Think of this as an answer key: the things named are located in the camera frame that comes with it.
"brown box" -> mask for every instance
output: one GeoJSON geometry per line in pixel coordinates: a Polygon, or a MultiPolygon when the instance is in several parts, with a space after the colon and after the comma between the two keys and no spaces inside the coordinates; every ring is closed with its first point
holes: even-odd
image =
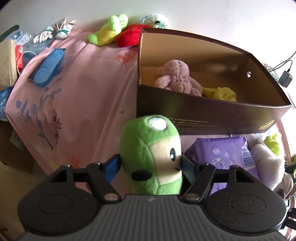
{"type": "Polygon", "coordinates": [[[0,121],[0,161],[18,170],[32,173],[35,159],[22,144],[20,148],[11,143],[13,128],[9,122],[0,121]]]}
{"type": "Polygon", "coordinates": [[[180,134],[247,134],[267,131],[291,107],[281,87],[250,53],[205,36],[142,29],[138,57],[137,116],[164,115],[180,134]],[[154,87],[158,67],[178,59],[206,88],[229,87],[237,102],[154,87]]]}

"pink tablecloth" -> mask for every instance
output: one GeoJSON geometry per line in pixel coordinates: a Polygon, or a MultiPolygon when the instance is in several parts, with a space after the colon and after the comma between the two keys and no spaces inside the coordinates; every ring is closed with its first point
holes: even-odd
{"type": "MultiPolygon", "coordinates": [[[[6,105],[9,121],[47,174],[62,164],[106,161],[118,152],[123,126],[136,117],[137,49],[98,47],[87,43],[88,34],[74,31],[33,58],[6,105]],[[65,48],[65,58],[49,85],[39,88],[27,78],[55,48],[65,48]]],[[[181,137],[183,152],[196,137],[181,137]]],[[[250,144],[253,137],[247,136],[250,144]]],[[[121,195],[131,190],[123,171],[113,185],[121,195]]]]}

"gold emblem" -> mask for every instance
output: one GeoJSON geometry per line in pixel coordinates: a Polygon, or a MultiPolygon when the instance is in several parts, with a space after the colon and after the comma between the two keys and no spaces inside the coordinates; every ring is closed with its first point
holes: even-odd
{"type": "Polygon", "coordinates": [[[264,129],[270,127],[274,122],[275,122],[275,120],[270,120],[270,121],[266,122],[264,125],[262,125],[262,126],[259,128],[259,130],[264,130],[264,129]]]}

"black oval patch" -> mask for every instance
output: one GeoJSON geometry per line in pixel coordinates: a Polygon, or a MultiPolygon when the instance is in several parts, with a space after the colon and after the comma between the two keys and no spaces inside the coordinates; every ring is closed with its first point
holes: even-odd
{"type": "Polygon", "coordinates": [[[172,148],[170,150],[170,158],[171,158],[172,161],[174,161],[176,159],[176,152],[175,152],[174,148],[172,148]]]}
{"type": "Polygon", "coordinates": [[[148,170],[136,170],[131,173],[131,178],[134,181],[147,181],[152,177],[152,173],[148,170]]]}

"black charger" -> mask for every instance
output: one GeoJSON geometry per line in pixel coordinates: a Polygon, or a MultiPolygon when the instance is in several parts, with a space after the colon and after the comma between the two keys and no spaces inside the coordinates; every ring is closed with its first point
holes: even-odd
{"type": "Polygon", "coordinates": [[[293,79],[293,77],[292,77],[292,75],[290,75],[289,71],[284,71],[279,79],[279,83],[284,87],[288,87],[288,85],[290,84],[292,79],[293,79]]]}

